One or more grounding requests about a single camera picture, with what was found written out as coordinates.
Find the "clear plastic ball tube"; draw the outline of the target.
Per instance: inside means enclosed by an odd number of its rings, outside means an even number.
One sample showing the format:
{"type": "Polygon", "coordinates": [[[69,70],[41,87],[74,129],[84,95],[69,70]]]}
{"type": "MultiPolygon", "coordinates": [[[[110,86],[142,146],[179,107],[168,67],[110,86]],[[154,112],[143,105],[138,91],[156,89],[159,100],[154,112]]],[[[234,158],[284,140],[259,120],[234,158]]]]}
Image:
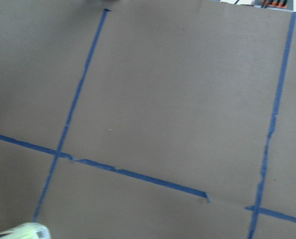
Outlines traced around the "clear plastic ball tube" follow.
{"type": "Polygon", "coordinates": [[[45,225],[23,223],[14,228],[0,232],[0,239],[51,239],[51,233],[45,225]]]}

